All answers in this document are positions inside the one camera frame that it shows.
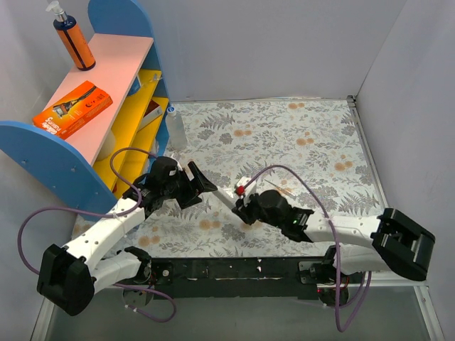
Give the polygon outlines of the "white slim remote control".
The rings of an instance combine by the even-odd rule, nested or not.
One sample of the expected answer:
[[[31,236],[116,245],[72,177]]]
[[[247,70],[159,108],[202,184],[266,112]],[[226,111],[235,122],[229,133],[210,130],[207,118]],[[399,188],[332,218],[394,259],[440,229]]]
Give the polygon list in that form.
[[[223,188],[218,188],[213,194],[229,209],[229,211],[232,211],[237,207],[237,198],[231,192],[226,191]]]

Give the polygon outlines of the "metal tweezers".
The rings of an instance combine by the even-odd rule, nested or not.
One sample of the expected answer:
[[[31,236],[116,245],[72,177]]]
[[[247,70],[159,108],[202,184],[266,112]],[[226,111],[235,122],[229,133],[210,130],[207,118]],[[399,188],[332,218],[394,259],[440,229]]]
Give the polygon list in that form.
[[[282,188],[274,183],[272,183],[271,181],[269,180],[264,180],[265,182],[269,183],[270,185],[272,185],[276,190],[278,190],[281,194],[285,194],[286,196],[290,197],[291,199],[296,199],[296,196],[289,190],[287,190],[286,188]]]

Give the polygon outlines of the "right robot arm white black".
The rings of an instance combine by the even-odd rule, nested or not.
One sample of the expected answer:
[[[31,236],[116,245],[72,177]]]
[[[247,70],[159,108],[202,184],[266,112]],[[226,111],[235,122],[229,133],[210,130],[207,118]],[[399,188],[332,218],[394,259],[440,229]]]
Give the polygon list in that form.
[[[247,194],[235,190],[232,209],[244,223],[256,221],[278,228],[293,242],[334,242],[338,251],[327,253],[323,277],[338,282],[344,276],[366,271],[391,271],[411,281],[425,281],[435,236],[394,208],[378,216],[324,217],[309,209],[291,206],[276,190]]]

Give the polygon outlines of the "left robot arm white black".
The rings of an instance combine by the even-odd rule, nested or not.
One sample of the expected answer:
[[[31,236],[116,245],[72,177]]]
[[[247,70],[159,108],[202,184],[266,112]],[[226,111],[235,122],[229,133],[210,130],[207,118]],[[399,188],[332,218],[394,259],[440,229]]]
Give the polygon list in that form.
[[[143,284],[150,279],[151,259],[142,251],[106,253],[131,229],[144,222],[166,200],[176,200],[181,209],[201,202],[202,193],[218,188],[194,162],[187,173],[169,157],[157,158],[149,173],[135,180],[111,209],[86,233],[62,247],[55,244],[43,253],[37,291],[68,315],[84,311],[94,295],[124,279]]]

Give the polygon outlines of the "clear plastic bottle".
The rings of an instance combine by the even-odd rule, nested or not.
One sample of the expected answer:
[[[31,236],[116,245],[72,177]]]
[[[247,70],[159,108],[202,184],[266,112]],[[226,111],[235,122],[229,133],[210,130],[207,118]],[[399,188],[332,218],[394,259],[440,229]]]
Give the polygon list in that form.
[[[172,106],[166,110],[166,127],[169,135],[169,143],[175,150],[183,150],[187,147],[185,127],[182,116]]]

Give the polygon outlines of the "white box on shelf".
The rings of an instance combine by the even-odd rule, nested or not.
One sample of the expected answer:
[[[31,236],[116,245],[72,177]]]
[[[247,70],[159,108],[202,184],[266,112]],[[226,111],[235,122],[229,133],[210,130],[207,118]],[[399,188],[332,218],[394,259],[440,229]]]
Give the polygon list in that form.
[[[160,117],[162,114],[163,114],[163,109],[161,108],[161,105],[152,99],[149,102],[148,107],[146,108],[146,111],[145,111],[144,116],[141,120],[141,123],[138,127],[138,130],[142,130],[145,126],[147,126],[153,120]]]

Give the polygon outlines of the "white jar under shelf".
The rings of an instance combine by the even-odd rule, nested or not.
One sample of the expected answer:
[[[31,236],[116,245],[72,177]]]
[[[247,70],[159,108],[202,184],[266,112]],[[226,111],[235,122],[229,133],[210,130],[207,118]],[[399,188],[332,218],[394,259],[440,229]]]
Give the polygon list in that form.
[[[96,161],[102,161],[106,159],[111,153],[113,153],[114,147],[116,145],[116,138],[112,130],[109,131],[107,137],[101,146],[101,149],[97,155]]]

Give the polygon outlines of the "floral table mat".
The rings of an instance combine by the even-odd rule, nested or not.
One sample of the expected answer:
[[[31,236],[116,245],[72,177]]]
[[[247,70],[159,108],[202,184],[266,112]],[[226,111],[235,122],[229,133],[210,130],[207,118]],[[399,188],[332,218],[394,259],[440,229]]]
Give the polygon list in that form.
[[[379,215],[385,204],[373,178],[357,119],[344,100],[195,102],[175,106],[188,140],[182,151],[159,151],[181,164],[194,161],[217,186],[257,175],[259,192],[275,189],[291,205],[330,216]],[[327,244],[296,243],[269,225],[248,225],[212,194],[182,210],[169,200],[118,242],[154,257],[319,256]]]

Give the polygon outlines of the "blue pink yellow shelf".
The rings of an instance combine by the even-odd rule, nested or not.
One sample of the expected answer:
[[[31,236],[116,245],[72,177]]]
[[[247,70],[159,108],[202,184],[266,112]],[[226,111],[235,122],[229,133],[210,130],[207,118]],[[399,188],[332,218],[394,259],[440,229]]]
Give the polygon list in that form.
[[[144,169],[162,125],[143,126],[151,101],[169,98],[151,19],[138,1],[91,1],[92,69],[73,68],[31,124],[1,123],[1,151],[68,207],[106,213]]]

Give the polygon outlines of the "orange razor box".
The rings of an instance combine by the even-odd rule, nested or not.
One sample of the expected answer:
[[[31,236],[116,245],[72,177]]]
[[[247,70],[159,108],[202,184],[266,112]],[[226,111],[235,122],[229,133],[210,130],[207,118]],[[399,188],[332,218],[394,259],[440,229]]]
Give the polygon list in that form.
[[[112,99],[104,90],[85,81],[36,115],[32,122],[35,127],[66,140],[111,104]]]

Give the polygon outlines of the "orange pump bottle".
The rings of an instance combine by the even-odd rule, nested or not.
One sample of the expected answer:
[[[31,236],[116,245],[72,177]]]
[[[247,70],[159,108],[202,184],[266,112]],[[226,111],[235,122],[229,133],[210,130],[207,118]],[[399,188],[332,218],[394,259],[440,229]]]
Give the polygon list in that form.
[[[95,65],[95,57],[76,21],[61,7],[59,1],[52,1],[46,8],[55,16],[53,27],[63,42],[66,50],[72,58],[77,69],[81,71],[91,70]]]

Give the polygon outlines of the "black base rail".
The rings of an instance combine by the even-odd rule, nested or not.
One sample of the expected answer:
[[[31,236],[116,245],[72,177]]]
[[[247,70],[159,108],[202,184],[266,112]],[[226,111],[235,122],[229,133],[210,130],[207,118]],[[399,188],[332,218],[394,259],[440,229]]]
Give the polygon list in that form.
[[[321,256],[155,258],[125,284],[172,298],[286,297],[333,306],[335,271]]]

